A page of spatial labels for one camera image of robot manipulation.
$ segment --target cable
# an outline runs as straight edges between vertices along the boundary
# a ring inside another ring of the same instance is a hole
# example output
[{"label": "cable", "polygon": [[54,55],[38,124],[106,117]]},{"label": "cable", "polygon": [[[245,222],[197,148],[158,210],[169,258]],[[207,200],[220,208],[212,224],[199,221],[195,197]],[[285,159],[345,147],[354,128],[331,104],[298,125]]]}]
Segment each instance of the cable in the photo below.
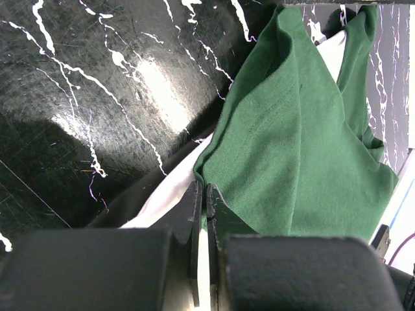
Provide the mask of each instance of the cable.
[{"label": "cable", "polygon": [[395,251],[395,253],[392,255],[392,257],[390,258],[389,261],[389,266],[393,263],[393,261],[395,260],[397,254],[401,251],[401,249],[403,248],[403,246],[405,246],[406,243],[408,243],[410,240],[412,240],[413,238],[415,238],[415,233],[411,234],[410,236],[408,236],[402,243],[401,245],[399,245]]}]

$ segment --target purple cable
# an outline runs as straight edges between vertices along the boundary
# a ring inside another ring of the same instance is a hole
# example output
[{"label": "purple cable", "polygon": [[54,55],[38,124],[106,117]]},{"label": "purple cable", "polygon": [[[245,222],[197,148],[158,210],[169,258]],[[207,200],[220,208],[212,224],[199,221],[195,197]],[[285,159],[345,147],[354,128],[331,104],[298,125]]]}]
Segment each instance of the purple cable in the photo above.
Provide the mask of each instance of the purple cable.
[{"label": "purple cable", "polygon": [[410,236],[408,236],[402,243],[401,245],[399,245],[397,247],[397,249],[395,250],[395,253],[392,255],[392,257],[390,258],[389,261],[389,266],[393,263],[393,261],[395,260],[397,254],[401,251],[401,249],[403,248],[403,246],[405,246],[406,243],[408,243],[410,240],[412,240],[413,238],[415,238],[415,233],[411,234]]}]

